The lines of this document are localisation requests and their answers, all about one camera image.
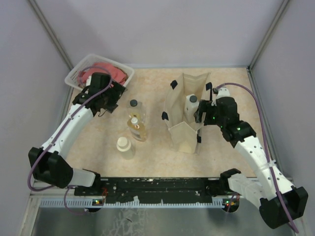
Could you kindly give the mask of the clear bottle grey cap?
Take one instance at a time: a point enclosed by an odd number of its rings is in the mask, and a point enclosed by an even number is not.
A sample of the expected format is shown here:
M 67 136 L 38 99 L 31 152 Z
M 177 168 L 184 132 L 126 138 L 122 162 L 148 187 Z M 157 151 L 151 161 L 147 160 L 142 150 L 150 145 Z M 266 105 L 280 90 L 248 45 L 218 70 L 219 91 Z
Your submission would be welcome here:
M 145 123 L 146 111 L 142 102 L 132 99 L 127 106 L 127 113 L 129 118 L 137 118 L 142 123 Z

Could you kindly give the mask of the white bottle grey cap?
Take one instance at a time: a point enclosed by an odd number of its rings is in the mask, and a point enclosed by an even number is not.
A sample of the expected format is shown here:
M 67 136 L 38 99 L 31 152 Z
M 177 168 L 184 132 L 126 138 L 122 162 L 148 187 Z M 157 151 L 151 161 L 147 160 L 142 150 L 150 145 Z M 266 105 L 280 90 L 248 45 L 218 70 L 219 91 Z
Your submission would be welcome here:
M 186 96 L 184 116 L 188 123 L 195 122 L 194 113 L 197 111 L 199 106 L 199 100 L 195 94 Z

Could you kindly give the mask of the amber liquid bottle white cap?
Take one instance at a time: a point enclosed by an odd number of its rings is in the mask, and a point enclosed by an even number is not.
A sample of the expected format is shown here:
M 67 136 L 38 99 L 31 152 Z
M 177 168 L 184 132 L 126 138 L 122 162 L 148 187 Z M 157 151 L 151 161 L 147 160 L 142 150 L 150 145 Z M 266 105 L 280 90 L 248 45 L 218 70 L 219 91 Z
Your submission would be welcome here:
M 147 140 L 147 131 L 145 125 L 138 118 L 130 118 L 127 122 L 127 125 L 133 138 L 140 142 Z

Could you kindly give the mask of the cream canvas tote bag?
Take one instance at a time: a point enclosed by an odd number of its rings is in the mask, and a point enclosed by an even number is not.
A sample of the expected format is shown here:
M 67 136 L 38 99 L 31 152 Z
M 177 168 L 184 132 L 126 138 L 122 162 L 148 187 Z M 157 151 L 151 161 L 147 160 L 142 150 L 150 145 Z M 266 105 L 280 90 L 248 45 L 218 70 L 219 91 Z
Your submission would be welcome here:
M 198 76 L 181 74 L 170 83 L 165 98 L 162 120 L 165 121 L 171 137 L 171 148 L 174 151 L 198 154 L 201 148 L 201 123 L 188 123 L 184 116 L 186 96 L 195 94 L 199 100 L 211 97 L 211 74 Z

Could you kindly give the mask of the cream bottle round cap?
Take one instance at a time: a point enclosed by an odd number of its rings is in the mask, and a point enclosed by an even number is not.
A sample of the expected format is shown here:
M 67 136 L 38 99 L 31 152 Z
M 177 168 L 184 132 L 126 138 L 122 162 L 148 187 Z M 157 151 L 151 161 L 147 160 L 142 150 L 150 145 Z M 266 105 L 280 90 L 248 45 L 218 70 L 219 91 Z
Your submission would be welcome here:
M 126 137 L 120 137 L 117 140 L 116 148 L 126 160 L 130 160 L 135 156 L 135 151 L 131 141 Z

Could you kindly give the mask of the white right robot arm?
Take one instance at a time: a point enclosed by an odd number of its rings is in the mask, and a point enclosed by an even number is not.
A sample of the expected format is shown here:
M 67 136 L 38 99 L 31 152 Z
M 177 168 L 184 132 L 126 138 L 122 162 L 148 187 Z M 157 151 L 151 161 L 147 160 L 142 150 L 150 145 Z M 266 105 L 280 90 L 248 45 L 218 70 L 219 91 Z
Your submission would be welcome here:
M 221 174 L 220 182 L 224 194 L 236 192 L 245 197 L 258 208 L 271 229 L 293 224 L 303 216 L 309 196 L 306 189 L 296 187 L 267 157 L 254 129 L 240 120 L 234 98 L 201 100 L 194 116 L 198 123 L 218 126 L 223 138 L 245 158 L 259 180 L 255 183 L 238 170 L 226 171 Z

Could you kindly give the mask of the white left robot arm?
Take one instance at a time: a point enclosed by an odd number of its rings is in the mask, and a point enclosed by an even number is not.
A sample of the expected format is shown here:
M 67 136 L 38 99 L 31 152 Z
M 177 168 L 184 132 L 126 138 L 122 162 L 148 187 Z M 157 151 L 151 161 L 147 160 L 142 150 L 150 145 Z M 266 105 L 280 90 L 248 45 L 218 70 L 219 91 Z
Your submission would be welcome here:
M 28 153 L 31 170 L 27 184 L 34 188 L 31 179 L 48 184 L 48 188 L 84 187 L 92 195 L 102 191 L 97 173 L 71 167 L 66 158 L 83 128 L 101 111 L 112 113 L 125 91 L 107 69 L 92 74 L 90 84 L 73 100 L 70 110 L 57 130 L 39 148 L 32 147 Z

